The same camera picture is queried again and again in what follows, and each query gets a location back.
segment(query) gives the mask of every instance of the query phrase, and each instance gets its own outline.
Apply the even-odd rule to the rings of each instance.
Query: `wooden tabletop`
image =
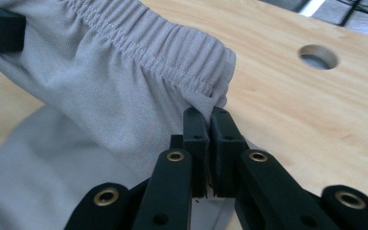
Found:
[[[303,188],[320,195],[344,184],[368,195],[368,36],[255,0],[142,2],[235,51],[225,108]],[[315,69],[301,54],[335,67]],[[40,106],[0,74],[0,143]]]

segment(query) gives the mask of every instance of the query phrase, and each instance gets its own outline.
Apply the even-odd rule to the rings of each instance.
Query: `gray fabric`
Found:
[[[93,186],[150,176],[184,109],[208,120],[226,103],[234,53],[138,1],[0,6],[27,18],[24,50],[0,55],[0,71],[47,104],[0,149],[0,229],[63,228]],[[211,229],[222,202],[196,206],[195,229]]]

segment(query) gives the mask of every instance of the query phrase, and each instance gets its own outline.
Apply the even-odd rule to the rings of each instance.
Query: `wooden table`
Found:
[[[241,133],[303,188],[320,195],[328,185],[345,184],[368,195],[367,36],[255,0],[142,2],[235,51],[225,108]],[[335,68],[314,69],[300,59],[302,47],[312,44],[320,47],[315,55],[337,56]],[[0,143],[40,106],[0,74]]]

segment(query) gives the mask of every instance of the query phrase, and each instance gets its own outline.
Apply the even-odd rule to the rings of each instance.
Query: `screw hole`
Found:
[[[252,152],[249,154],[249,158],[257,161],[257,162],[264,162],[266,161],[268,158],[266,155],[260,153],[260,152]]]
[[[335,193],[336,199],[339,200],[343,205],[353,208],[353,209],[364,209],[366,207],[366,203],[358,197],[357,195],[338,191]]]
[[[107,188],[98,192],[94,197],[94,203],[98,206],[107,206],[119,198],[119,192],[115,188]]]
[[[301,222],[303,222],[306,226],[312,228],[318,225],[315,218],[306,215],[301,216]]]
[[[165,214],[157,214],[154,216],[153,222],[159,226],[166,225],[169,222],[169,217]]]
[[[184,154],[179,151],[170,152],[167,154],[167,159],[170,161],[181,161],[184,159]]]

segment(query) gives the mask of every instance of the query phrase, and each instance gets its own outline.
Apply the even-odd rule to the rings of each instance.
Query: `round hole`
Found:
[[[167,159],[170,161],[181,161],[184,159],[184,154],[179,151],[170,152],[167,154]]]
[[[330,49],[320,45],[307,45],[298,52],[300,59],[309,67],[330,70],[338,64],[336,54]]]
[[[338,191],[335,193],[335,197],[343,205],[353,209],[364,209],[366,207],[366,203],[363,199],[349,192]]]
[[[153,222],[156,225],[166,225],[169,222],[169,217],[166,214],[157,214],[153,217]]]
[[[249,154],[249,158],[257,161],[257,162],[264,162],[267,160],[267,156],[260,153],[260,152],[252,152]]]
[[[303,222],[308,227],[316,227],[318,225],[315,218],[305,215],[301,216],[301,222]]]
[[[94,197],[94,203],[98,206],[107,206],[119,198],[119,192],[115,188],[106,188],[98,192]]]

